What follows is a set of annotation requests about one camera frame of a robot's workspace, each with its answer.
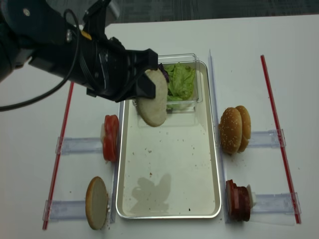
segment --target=metal tray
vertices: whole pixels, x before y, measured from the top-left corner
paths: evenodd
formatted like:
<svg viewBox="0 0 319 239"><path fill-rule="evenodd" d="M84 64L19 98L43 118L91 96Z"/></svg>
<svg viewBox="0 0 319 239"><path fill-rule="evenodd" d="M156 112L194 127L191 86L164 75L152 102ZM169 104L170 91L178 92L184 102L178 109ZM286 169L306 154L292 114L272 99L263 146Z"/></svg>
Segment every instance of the metal tray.
<svg viewBox="0 0 319 239"><path fill-rule="evenodd" d="M146 126L132 101L120 107L116 208L126 219L213 218L221 194L208 73L200 63L203 101L191 113Z"/></svg>

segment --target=red tomato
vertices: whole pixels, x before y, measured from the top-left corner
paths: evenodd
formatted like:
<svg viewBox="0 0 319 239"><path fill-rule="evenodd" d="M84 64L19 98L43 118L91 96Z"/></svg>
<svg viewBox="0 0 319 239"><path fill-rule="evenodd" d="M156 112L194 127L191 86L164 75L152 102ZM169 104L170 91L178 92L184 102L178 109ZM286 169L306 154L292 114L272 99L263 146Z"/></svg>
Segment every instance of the red tomato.
<svg viewBox="0 0 319 239"><path fill-rule="evenodd" d="M111 162L116 161L116 143L119 131L119 119L116 115L105 116L104 129L106 136L103 140L103 157Z"/></svg>

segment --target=table surface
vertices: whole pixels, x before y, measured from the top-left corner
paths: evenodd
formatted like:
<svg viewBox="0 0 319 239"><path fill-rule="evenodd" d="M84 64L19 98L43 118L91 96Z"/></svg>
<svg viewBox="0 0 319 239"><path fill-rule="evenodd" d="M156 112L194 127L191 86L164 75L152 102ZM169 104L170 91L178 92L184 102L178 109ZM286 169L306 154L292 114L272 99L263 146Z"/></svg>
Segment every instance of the table surface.
<svg viewBox="0 0 319 239"><path fill-rule="evenodd" d="M289 226L248 222L226 225L223 211L212 220L148 220L116 223L93 231L86 221L49 223L42 230L42 214L51 183L55 146L60 134L69 83L35 105L0 113L0 233L1 238L316 238L317 147L319 142L319 28L318 15L218 19L183 22L114 24L108 37L127 49L153 49L159 55L195 53L207 63L214 57L215 77L232 68L247 67L264 54L276 107L285 129L290 170L302 208L302 224ZM1 105L27 100L52 88L61 79L25 66L1 83ZM75 99L93 117L117 114L118 104L103 100L103 108L86 109L85 102L101 100L75 86ZM92 136L88 130L79 135Z"/></svg>

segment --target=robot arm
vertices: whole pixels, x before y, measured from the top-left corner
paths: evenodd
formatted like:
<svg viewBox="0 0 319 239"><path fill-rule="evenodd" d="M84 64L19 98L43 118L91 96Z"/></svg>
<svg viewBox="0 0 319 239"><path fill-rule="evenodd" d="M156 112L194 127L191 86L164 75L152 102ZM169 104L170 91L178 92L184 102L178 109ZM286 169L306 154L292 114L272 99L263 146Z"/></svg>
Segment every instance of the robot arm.
<svg viewBox="0 0 319 239"><path fill-rule="evenodd" d="M87 88L87 94L119 102L155 97L155 85L144 73L157 69L152 50L126 50L104 34L110 0L98 0L83 17L78 59L69 80ZM0 0L0 81L14 69L29 64L65 77L77 45L77 28L45 0Z"/></svg>

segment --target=cable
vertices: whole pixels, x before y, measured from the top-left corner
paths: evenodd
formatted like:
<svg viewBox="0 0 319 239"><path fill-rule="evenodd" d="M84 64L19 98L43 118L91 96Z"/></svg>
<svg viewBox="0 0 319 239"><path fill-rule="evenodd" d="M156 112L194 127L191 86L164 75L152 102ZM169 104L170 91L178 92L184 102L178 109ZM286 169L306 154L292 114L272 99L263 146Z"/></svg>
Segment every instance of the cable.
<svg viewBox="0 0 319 239"><path fill-rule="evenodd" d="M18 109L18 108L21 108L21 107L29 106L31 104L34 104L34 103L38 102L38 101L41 101L44 98L46 98L46 97L52 95L53 93L55 93L56 91L58 91L67 82L67 80L69 79L69 77L70 77L70 75L71 75L71 73L73 71L74 65L75 65L75 63L76 63L76 61L78 59L79 45L80 45L80 27L79 27L78 19L76 18L75 14L74 14L74 12L72 10L67 9L67 10L64 11L64 14L63 14L63 17L64 17L65 21L66 21L67 13L70 13L72 15L72 17L73 17L73 19L75 21L76 28L77 28L76 49L75 49L73 62L72 62L72 65L71 65L71 68L70 68L68 74L63 78L63 80L57 86L55 86L54 88L52 88L48 92L46 92L46 93L44 93L44 94L42 94L40 96L37 96L37 97L35 97L33 99L24 101L24 102L20 102L20 103L9 105L9 106L1 106L0 107L0 112L15 110L15 109Z"/></svg>

